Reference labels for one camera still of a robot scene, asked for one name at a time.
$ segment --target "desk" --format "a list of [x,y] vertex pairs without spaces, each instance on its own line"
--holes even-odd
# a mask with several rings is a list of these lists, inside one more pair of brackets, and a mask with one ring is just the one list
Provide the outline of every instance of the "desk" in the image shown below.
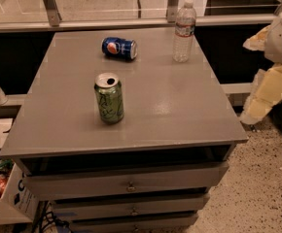
[[[107,36],[134,39],[132,62],[107,58]],[[0,156],[75,232],[189,226],[247,141],[201,48],[172,59],[172,28],[56,33]],[[124,118],[99,118],[94,78],[116,73]]]

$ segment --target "white bottle cap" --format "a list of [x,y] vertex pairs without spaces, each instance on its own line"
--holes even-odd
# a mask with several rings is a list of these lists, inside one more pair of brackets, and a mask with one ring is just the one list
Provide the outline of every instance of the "white bottle cap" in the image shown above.
[[185,0],[184,1],[185,8],[192,8],[193,7],[193,0]]

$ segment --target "drawer handle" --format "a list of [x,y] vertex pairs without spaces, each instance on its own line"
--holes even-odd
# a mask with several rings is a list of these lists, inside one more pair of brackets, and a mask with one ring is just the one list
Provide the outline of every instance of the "drawer handle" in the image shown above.
[[128,187],[126,188],[127,192],[135,192],[136,187],[133,186],[133,183],[129,183]]
[[131,212],[131,215],[132,215],[132,216],[138,216],[139,214],[138,214],[137,211],[135,211],[135,208],[133,208],[133,209],[132,209],[132,212]]

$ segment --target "white box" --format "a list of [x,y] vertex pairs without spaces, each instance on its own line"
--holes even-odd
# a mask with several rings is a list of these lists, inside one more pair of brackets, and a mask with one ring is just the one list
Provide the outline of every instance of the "white box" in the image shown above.
[[0,224],[32,222],[38,199],[22,184],[22,171],[15,164],[0,198]]

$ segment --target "speckled floor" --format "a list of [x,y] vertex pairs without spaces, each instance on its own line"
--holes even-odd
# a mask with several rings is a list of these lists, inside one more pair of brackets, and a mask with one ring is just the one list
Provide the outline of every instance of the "speckled floor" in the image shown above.
[[[282,133],[269,117],[258,132],[244,127],[249,141],[234,149],[195,225],[168,233],[282,233]],[[9,232],[12,225],[0,226],[0,233]]]

